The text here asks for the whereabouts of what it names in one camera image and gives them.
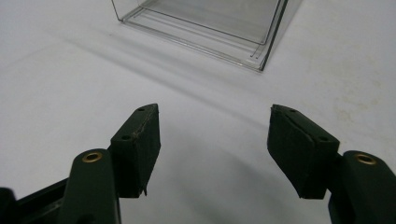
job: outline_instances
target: white table surface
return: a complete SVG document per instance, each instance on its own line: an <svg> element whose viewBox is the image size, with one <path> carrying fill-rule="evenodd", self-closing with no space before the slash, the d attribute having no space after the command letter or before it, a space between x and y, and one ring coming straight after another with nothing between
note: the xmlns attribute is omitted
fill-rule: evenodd
<svg viewBox="0 0 396 224"><path fill-rule="evenodd" d="M396 2L304 0L258 74L121 25L109 0L0 2L0 186L21 198L158 103L148 197L123 223L331 223L266 149L270 107L300 110L396 171Z"/></svg>

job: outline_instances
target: brass screw insert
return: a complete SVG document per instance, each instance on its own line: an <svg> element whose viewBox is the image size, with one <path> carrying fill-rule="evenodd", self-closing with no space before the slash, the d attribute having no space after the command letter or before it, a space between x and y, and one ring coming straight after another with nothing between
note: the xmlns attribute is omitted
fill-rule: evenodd
<svg viewBox="0 0 396 224"><path fill-rule="evenodd" d="M356 160L358 160L361 163L367 164L367 165L376 165L376 160L372 158L371 156L367 156L364 154L356 154L355 155Z"/></svg>
<svg viewBox="0 0 396 224"><path fill-rule="evenodd" d="M91 153L88 153L87 155L85 155L82 158L82 161L83 162L95 162L95 161L99 161L100 159L102 159L102 153L91 152Z"/></svg>

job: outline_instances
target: clear plastic box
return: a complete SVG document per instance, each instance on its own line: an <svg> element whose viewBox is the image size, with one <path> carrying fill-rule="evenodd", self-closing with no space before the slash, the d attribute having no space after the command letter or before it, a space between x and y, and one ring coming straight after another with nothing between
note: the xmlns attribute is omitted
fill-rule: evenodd
<svg viewBox="0 0 396 224"><path fill-rule="evenodd" d="M119 21L262 71L302 0L112 0Z"/></svg>

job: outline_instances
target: screw hole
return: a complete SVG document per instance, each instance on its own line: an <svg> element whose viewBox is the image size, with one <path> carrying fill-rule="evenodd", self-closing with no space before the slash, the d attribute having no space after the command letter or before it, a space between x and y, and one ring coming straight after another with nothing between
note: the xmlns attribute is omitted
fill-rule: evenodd
<svg viewBox="0 0 396 224"><path fill-rule="evenodd" d="M355 155L355 157L356 157L356 160L358 160L361 163L364 163L367 165L375 165L376 164L376 160L370 156L367 156L364 154L357 154L357 155Z"/></svg>
<svg viewBox="0 0 396 224"><path fill-rule="evenodd" d="M129 140L129 139L131 139L131 136L130 135L124 135L121 139L122 140Z"/></svg>
<svg viewBox="0 0 396 224"><path fill-rule="evenodd" d="M329 138L323 137L323 136L320 136L319 139L320 139L321 141L324 141L324 142L329 141Z"/></svg>
<svg viewBox="0 0 396 224"><path fill-rule="evenodd" d="M100 152L92 152L92 153L89 153L89 154L85 155L82 158L82 161L84 161L84 162L94 162L94 161L99 161L100 159L102 159L102 153L100 153Z"/></svg>

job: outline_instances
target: white surface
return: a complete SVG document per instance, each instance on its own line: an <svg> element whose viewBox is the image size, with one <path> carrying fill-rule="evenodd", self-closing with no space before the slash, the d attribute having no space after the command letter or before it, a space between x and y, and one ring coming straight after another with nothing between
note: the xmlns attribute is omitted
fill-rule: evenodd
<svg viewBox="0 0 396 224"><path fill-rule="evenodd" d="M123 223L330 223L327 200L299 200L268 154L270 107L395 172L395 21L393 0L304 0L257 74L123 26L109 0L2 1L0 185L20 198L67 177L158 103L163 147Z"/></svg>

